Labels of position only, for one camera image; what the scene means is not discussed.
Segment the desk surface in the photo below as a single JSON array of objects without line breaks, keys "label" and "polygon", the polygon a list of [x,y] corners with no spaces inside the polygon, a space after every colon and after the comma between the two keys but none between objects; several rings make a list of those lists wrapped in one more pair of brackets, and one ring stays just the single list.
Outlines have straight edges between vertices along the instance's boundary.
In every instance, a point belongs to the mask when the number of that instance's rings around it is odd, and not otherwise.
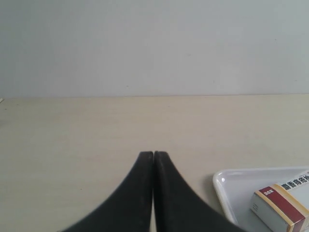
[{"label": "desk surface", "polygon": [[113,192],[143,150],[168,151],[221,211],[215,172],[308,165],[308,141],[309,95],[4,100],[0,231],[69,226]]}]

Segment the plastic tray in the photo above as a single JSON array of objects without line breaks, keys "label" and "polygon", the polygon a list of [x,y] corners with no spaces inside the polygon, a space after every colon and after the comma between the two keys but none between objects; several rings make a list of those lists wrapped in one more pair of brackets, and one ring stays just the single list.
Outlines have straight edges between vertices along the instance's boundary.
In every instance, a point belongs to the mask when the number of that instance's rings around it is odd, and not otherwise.
[{"label": "plastic tray", "polygon": [[213,176],[213,185],[228,220],[248,232],[271,232],[249,209],[254,191],[287,180],[307,169],[309,167],[223,170]]}]

